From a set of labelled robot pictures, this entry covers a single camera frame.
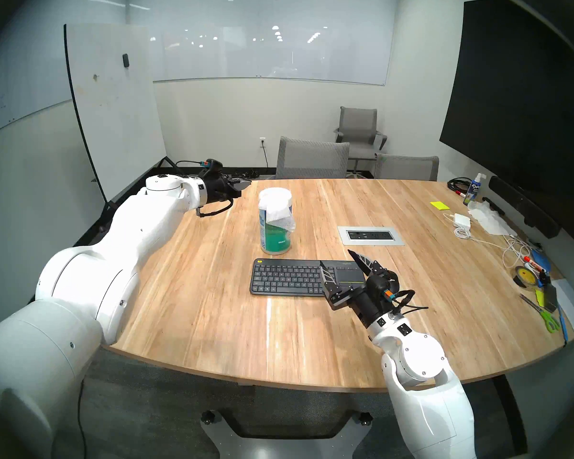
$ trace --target spray bottle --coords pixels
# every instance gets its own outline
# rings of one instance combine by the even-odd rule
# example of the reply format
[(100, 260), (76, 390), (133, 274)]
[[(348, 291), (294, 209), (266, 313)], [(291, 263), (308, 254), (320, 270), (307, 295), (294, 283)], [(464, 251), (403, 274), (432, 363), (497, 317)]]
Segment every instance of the spray bottle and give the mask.
[(478, 176), (476, 176), (476, 179), (474, 179), (472, 181), (472, 183), (470, 184), (470, 187), (468, 188), (468, 192), (466, 194), (465, 199), (463, 200), (463, 205), (467, 206), (470, 201), (473, 201), (474, 199), (476, 199), (476, 196), (478, 194), (478, 191), (480, 189), (480, 179), (487, 179), (487, 176), (485, 176), (482, 173), (479, 173)]

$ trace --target sticky note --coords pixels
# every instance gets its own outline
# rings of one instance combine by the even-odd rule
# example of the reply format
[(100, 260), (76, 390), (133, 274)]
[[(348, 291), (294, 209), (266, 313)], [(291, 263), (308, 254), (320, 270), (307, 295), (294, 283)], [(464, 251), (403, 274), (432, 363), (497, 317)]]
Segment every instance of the sticky note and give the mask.
[(433, 205), (434, 207), (436, 207), (439, 211), (448, 211), (449, 210), (449, 207), (440, 201), (430, 202), (430, 204)]

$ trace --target power adapter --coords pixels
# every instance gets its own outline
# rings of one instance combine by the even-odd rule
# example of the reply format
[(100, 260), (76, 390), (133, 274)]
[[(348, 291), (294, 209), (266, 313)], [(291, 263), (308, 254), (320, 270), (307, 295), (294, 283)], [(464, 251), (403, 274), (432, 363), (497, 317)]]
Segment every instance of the power adapter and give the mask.
[(470, 218), (466, 217), (465, 215), (460, 215), (456, 213), (453, 216), (453, 225), (457, 228), (464, 228), (466, 230), (470, 230)]

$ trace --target television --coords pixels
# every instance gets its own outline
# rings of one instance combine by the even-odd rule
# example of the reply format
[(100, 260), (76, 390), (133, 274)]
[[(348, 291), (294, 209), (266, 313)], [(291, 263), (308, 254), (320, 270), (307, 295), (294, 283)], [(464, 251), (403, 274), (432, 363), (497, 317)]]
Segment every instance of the television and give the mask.
[(509, 0), (464, 3), (440, 141), (574, 238), (574, 50), (545, 23)]

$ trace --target chair backrest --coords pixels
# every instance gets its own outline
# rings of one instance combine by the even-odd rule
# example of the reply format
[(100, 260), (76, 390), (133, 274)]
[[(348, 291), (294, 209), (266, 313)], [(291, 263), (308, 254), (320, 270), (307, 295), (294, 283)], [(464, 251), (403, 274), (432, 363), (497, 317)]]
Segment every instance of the chair backrest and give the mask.
[(340, 107), (338, 131), (344, 134), (342, 141), (374, 143), (376, 136), (376, 108)]
[(349, 143), (292, 140), (281, 137), (277, 179), (340, 179), (346, 177)]
[(438, 180), (438, 156), (423, 158), (378, 154), (375, 179)]

